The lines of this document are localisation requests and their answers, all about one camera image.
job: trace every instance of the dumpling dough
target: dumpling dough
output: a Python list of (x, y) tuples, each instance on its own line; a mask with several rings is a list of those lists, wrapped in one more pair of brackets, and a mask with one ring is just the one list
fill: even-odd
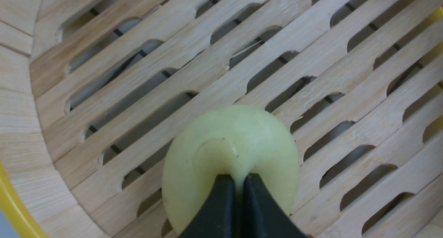
[(289, 214), (299, 185), (299, 154), (292, 135), (272, 114), (232, 105), (196, 118), (172, 142), (163, 170), (163, 203), (180, 234), (195, 217), (218, 174), (231, 174), (237, 197), (258, 173)]

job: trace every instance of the yellow rim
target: yellow rim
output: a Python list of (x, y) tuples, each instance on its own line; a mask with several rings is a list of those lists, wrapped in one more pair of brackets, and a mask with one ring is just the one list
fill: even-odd
[(19, 195), (12, 186), (1, 161), (0, 208), (22, 238), (49, 238), (22, 203)]

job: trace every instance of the steamer basket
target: steamer basket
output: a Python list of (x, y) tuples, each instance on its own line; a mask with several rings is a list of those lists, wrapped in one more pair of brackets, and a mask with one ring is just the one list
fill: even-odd
[(443, 237), (443, 0), (0, 1), (0, 205), (22, 237), (176, 237), (168, 145), (229, 104), (293, 133), (306, 234)]

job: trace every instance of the wooden grid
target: wooden grid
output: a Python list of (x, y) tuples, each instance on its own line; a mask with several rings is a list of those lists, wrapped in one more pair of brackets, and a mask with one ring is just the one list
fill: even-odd
[[(443, 0), (120, 0), (60, 42), (60, 29), (99, 1), (66, 0), (62, 10), (39, 18), (30, 75), (52, 160), (108, 235), (165, 233), (166, 215), (155, 197), (163, 168), (157, 151), (201, 113), (229, 104), (272, 108), (289, 129), (325, 100), (322, 111), (293, 133), (302, 155), (340, 123), (354, 123), (301, 161), (291, 218), (314, 237), (361, 237), (365, 223), (401, 193), (413, 196), (364, 236), (412, 237), (443, 206), (443, 132), (427, 142), (422, 138), (443, 115), (443, 94), (436, 86), (443, 80), (443, 55), (434, 48), (443, 41), (443, 19), (427, 20)], [(196, 17), (201, 6), (209, 9)], [(258, 9), (243, 19), (251, 6)], [(337, 19), (342, 11), (348, 13)], [(134, 18), (141, 22), (69, 71), (73, 59)], [(217, 30), (233, 21), (233, 29), (214, 43)], [(280, 28), (268, 38), (264, 34)], [(356, 42), (359, 35), (364, 37)], [(152, 41), (160, 46), (135, 62)], [(229, 67), (238, 55), (244, 59)], [(256, 75), (275, 61), (281, 64), (261, 82)], [(404, 73), (413, 69), (414, 76)], [(158, 75), (165, 78), (149, 93), (94, 127)], [(112, 80), (71, 107), (73, 98), (103, 77)], [(254, 79), (261, 83), (248, 90)], [(404, 121), (405, 111), (423, 97), (429, 102)], [(178, 99), (183, 106), (168, 108)], [(159, 113), (166, 118), (124, 149), (113, 148), (111, 160), (102, 164), (106, 150)], [(346, 169), (335, 166), (363, 146), (372, 150)], [(392, 172), (341, 210), (343, 196), (382, 165)], [(338, 175), (320, 188), (323, 176), (334, 170)], [(137, 214), (148, 202), (154, 204)]]

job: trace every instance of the black tongs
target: black tongs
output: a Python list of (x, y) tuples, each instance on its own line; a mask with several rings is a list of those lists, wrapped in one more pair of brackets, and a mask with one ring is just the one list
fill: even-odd
[(242, 238), (307, 238), (283, 213), (258, 174), (250, 174), (243, 187), (242, 213), (238, 214), (234, 181), (230, 175), (218, 175), (206, 202), (179, 238), (237, 238), (236, 234)]

